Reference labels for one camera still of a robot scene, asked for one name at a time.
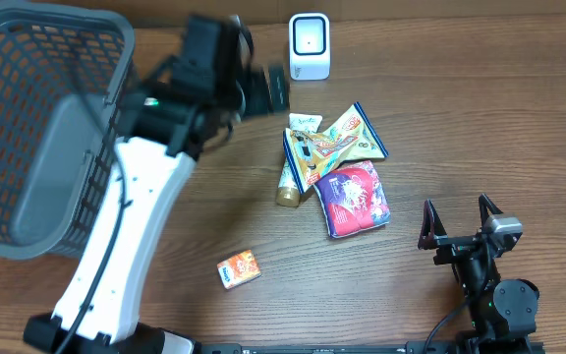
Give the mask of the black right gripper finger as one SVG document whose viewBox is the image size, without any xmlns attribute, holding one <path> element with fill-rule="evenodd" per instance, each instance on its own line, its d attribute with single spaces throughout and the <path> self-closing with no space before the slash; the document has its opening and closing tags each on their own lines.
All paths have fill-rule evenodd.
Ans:
<svg viewBox="0 0 566 354">
<path fill-rule="evenodd" d="M 479 209 L 482 229 L 493 229 L 497 216 L 503 211 L 488 197 L 486 193 L 479 196 Z"/>
<path fill-rule="evenodd" d="M 437 214 L 431 199 L 424 202 L 424 219 L 420 238 L 419 248 L 438 248 L 441 242 L 447 238 L 446 230 Z"/>
</svg>

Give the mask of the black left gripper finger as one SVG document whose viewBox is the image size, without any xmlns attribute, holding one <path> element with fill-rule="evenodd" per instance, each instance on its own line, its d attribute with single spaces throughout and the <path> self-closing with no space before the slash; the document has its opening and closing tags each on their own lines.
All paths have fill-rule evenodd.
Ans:
<svg viewBox="0 0 566 354">
<path fill-rule="evenodd" d="M 282 65 L 268 67 L 269 90 L 273 112 L 287 111 L 289 102 L 289 83 Z"/>
<path fill-rule="evenodd" d="M 270 111 L 270 93 L 264 71 L 249 67 L 245 74 L 243 90 L 246 98 L 244 117 L 266 115 Z"/>
</svg>

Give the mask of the yellow snack bag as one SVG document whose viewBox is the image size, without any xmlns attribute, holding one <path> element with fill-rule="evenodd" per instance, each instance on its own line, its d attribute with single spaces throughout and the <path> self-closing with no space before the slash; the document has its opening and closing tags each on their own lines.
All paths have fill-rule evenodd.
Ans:
<svg viewBox="0 0 566 354">
<path fill-rule="evenodd" d="M 301 194 L 344 162 L 388 156 L 387 148 L 359 102 L 321 133 L 286 128 L 283 147 Z"/>
</svg>

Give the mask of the purple red tissue pack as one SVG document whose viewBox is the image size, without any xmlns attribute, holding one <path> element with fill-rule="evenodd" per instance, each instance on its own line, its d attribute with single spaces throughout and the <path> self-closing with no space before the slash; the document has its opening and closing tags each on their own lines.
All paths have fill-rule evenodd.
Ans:
<svg viewBox="0 0 566 354">
<path fill-rule="evenodd" d="M 331 238 L 349 237 L 390 222 L 382 183 L 369 160 L 332 171 L 314 188 Z"/>
</svg>

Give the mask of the white bamboo print tube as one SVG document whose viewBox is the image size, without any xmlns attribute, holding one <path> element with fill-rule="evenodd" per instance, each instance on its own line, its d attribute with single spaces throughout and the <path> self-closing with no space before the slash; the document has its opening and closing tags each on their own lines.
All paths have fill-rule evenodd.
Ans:
<svg viewBox="0 0 566 354">
<path fill-rule="evenodd" d="M 289 128 L 292 130 L 316 133 L 321 121 L 321 115 L 289 114 Z M 300 204 L 300 198 L 301 194 L 293 179 L 289 162 L 285 160 L 277 187 L 275 202 L 283 207 L 297 207 Z"/>
</svg>

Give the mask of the small orange box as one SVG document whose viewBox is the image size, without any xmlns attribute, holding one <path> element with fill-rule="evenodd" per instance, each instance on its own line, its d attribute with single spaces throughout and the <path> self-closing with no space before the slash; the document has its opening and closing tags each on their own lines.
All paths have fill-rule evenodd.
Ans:
<svg viewBox="0 0 566 354">
<path fill-rule="evenodd" d="M 251 250 L 245 250 L 219 263 L 217 270 L 225 289 L 231 289 L 261 276 Z"/>
</svg>

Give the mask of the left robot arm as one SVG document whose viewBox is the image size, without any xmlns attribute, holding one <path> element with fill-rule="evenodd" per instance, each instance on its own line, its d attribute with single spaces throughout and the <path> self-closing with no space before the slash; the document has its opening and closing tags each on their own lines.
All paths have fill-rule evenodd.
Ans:
<svg viewBox="0 0 566 354">
<path fill-rule="evenodd" d="M 44 353 L 194 354 L 198 343 L 142 324 L 148 270 L 173 204 L 220 130 L 273 112 L 238 17 L 192 15 L 182 49 L 122 99 L 107 189 L 84 253 L 49 314 L 29 318 L 25 344 Z"/>
</svg>

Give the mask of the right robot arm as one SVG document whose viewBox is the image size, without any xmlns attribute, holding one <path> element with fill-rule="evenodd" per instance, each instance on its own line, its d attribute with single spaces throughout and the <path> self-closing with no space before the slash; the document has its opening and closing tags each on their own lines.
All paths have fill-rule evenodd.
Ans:
<svg viewBox="0 0 566 354">
<path fill-rule="evenodd" d="M 431 330 L 415 353 L 542 353 L 532 344 L 537 330 L 539 290 L 526 279 L 502 279 L 495 260 L 510 252 L 523 235 L 522 222 L 503 212 L 487 195 L 479 196 L 481 227 L 471 236 L 450 237 L 432 203 L 424 202 L 418 248 L 434 250 L 437 266 L 450 265 L 464 301 Z M 467 310 L 472 329 L 436 342 L 439 330 Z"/>
</svg>

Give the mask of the white barcode scanner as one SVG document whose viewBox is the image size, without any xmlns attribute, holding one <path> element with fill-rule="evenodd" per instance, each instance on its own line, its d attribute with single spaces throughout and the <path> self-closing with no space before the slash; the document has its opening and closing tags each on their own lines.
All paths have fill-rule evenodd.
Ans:
<svg viewBox="0 0 566 354">
<path fill-rule="evenodd" d="M 330 75 L 330 21 L 322 13 L 299 13 L 289 21 L 289 67 L 295 81 L 321 81 Z"/>
</svg>

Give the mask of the grey plastic shopping basket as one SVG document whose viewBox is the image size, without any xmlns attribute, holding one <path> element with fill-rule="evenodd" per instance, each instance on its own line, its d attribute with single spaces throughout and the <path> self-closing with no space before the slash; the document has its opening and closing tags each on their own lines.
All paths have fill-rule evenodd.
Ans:
<svg viewBox="0 0 566 354">
<path fill-rule="evenodd" d="M 134 49 L 117 13 L 0 2 L 0 257 L 83 253 Z"/>
</svg>

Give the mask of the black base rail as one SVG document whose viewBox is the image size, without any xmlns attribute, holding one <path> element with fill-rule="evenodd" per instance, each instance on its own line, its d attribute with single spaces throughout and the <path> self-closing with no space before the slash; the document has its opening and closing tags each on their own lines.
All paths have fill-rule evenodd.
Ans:
<svg viewBox="0 0 566 354">
<path fill-rule="evenodd" d="M 386 346 L 372 345 L 290 345 L 290 346 L 242 346 L 237 343 L 216 343 L 196 345 L 195 354 L 418 354 L 423 353 L 423 341 L 408 341 L 405 344 Z M 484 343 L 472 353 L 481 354 L 545 354 L 540 342 L 532 344 L 528 349 L 524 342 L 515 343 Z"/>
</svg>

